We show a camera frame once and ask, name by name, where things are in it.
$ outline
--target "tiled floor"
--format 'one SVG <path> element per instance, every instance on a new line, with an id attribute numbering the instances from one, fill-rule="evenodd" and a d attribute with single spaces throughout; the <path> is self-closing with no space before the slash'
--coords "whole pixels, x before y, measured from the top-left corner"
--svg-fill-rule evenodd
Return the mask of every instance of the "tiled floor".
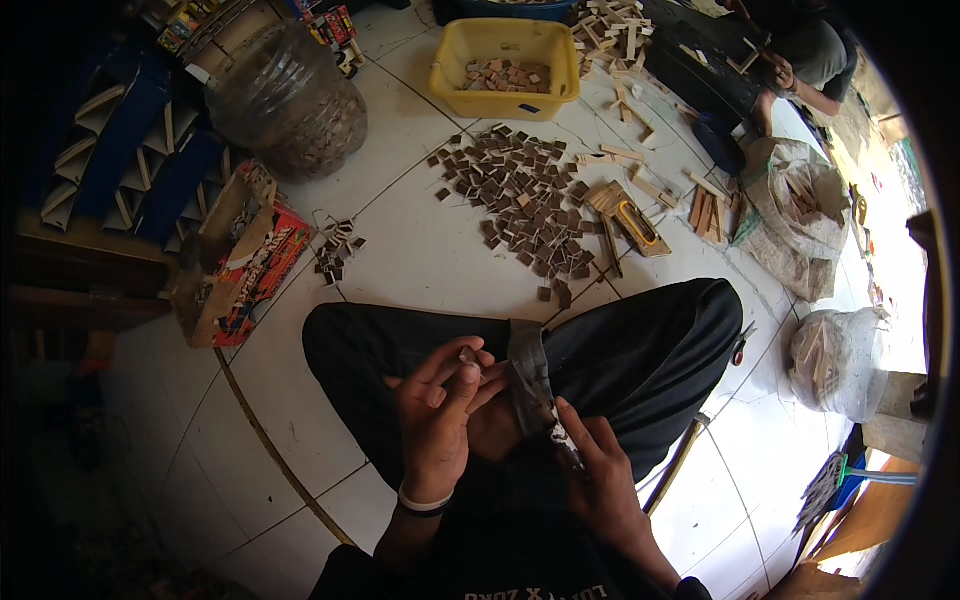
<path id="1" fill-rule="evenodd" d="M 565 311 L 537 302 L 537 278 L 482 245 L 477 209 L 433 198 L 440 182 L 426 157 L 456 132 L 482 132 L 493 124 L 459 118 L 429 95 L 428 68 L 443 30 L 423 5 L 405 12 L 373 7 L 355 24 L 372 59 L 354 80 L 370 107 L 367 142 L 327 180 L 284 191 L 318 226 L 330 217 L 354 217 L 370 244 L 349 265 L 339 290 L 324 287 L 310 268 L 315 256 L 305 256 L 250 341 L 227 352 L 244 396 L 293 472 L 348 535 L 373 550 L 396 500 L 307 369 L 300 329 L 319 303 L 520 317 L 552 327 L 667 283 L 726 277 L 757 333 L 744 364 L 727 371 L 705 405 L 713 422 L 653 523 L 677 569 L 700 577 L 714 598 L 766 593 L 796 554 L 799 541 L 791 531 L 801 492 L 851 427 L 795 401 L 783 366 L 786 346 L 798 318 L 810 310 L 866 304 L 866 266 L 855 247 L 844 254 L 834 298 L 811 307 L 795 302 L 748 254 L 697 237 L 686 223 L 693 184 L 684 170 L 717 183 L 726 176 L 673 108 L 677 98 L 641 84 L 642 102 L 630 99 L 657 129 L 656 143 L 646 149 L 637 130 L 607 109 L 612 84 L 598 76 L 555 121 L 510 126 L 562 139 L 571 154 L 595 151 L 600 143 L 646 154 L 644 176 L 682 199 L 677 211 L 664 214 L 626 183 L 621 167 L 590 167 L 585 180 L 624 182 L 673 253 L 648 260 L 621 241 L 625 278 L 577 282 L 573 306 Z M 779 135 L 811 139 L 792 107 L 778 105 L 775 114 Z M 595 238 L 585 246 L 602 256 L 591 244 Z M 254 435 L 212 350 L 187 348 L 172 317 L 147 324 L 120 336 L 105 391 L 111 447 L 183 565 L 206 565 L 263 598 L 304 598 L 336 540 Z M 641 499 L 660 469 L 638 486 Z"/>

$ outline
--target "hand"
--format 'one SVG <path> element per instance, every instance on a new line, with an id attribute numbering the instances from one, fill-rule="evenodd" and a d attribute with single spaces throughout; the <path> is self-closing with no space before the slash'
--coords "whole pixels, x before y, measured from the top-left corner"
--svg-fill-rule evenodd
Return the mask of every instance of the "hand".
<path id="1" fill-rule="evenodd" d="M 580 420 L 569 402 L 559 396 L 556 402 L 560 423 L 580 449 L 590 477 L 585 484 L 558 453 L 569 483 L 570 509 L 624 556 L 643 554 L 644 544 L 653 542 L 650 517 L 640 508 L 630 458 L 617 443 L 610 423 L 603 417 Z"/>
<path id="2" fill-rule="evenodd" d="M 797 78 L 793 75 L 793 65 L 773 52 L 764 51 L 761 56 L 774 67 L 774 77 L 777 85 L 792 92 L 797 91 Z"/>
<path id="3" fill-rule="evenodd" d="M 406 379 L 384 378 L 395 389 L 400 416 L 403 492 L 414 502 L 429 504 L 453 493 L 467 467 L 469 416 L 506 387 L 502 376 L 481 387 L 480 371 L 457 360 L 470 346 L 485 368 L 492 367 L 493 356 L 480 350 L 483 345 L 479 337 L 457 338 L 434 350 Z"/>

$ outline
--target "cardboard box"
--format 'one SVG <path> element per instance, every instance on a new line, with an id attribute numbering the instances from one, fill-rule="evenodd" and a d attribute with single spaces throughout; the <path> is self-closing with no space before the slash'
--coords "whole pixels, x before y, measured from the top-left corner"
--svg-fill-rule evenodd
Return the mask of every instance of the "cardboard box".
<path id="1" fill-rule="evenodd" d="M 252 201 L 259 210 L 234 244 L 234 221 L 254 206 Z M 307 252 L 312 233 L 276 191 L 266 167 L 254 159 L 237 167 L 200 231 L 180 251 L 186 264 L 171 302 L 187 344 L 211 348 L 246 342 L 261 312 L 257 308 L 274 297 Z"/>

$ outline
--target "sack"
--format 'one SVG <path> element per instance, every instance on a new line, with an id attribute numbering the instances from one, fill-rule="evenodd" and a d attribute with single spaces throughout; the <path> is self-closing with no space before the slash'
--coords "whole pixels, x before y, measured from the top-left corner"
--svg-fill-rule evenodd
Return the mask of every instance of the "sack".
<path id="1" fill-rule="evenodd" d="M 294 20 L 261 29 L 211 75 L 213 126 L 292 183 L 339 171 L 367 139 L 367 103 Z"/>
<path id="2" fill-rule="evenodd" d="M 889 319 L 882 308 L 810 313 L 790 342 L 787 375 L 800 403 L 858 423 L 872 419 L 887 385 Z"/>
<path id="3" fill-rule="evenodd" d="M 741 178 L 748 204 L 732 244 L 803 300 L 832 297 L 852 211 L 840 174 L 809 144 L 766 137 L 747 150 Z M 814 212 L 798 212 L 787 179 L 811 192 Z"/>

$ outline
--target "blue bucket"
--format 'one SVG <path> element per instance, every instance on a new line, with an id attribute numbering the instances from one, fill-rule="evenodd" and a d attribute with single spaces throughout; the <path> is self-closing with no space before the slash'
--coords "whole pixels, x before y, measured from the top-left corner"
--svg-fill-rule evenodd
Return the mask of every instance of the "blue bucket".
<path id="1" fill-rule="evenodd" d="M 560 0 L 547 4 L 500 4 L 485 0 L 455 0 L 466 18 L 499 16 L 538 21 L 563 21 L 567 10 L 578 0 Z"/>
<path id="2" fill-rule="evenodd" d="M 693 134 L 703 144 L 707 154 L 713 158 L 713 162 L 717 163 L 717 166 L 727 175 L 736 177 L 747 166 L 743 149 L 736 143 L 727 125 L 719 117 L 709 112 L 701 112 L 700 118 L 693 126 Z"/>

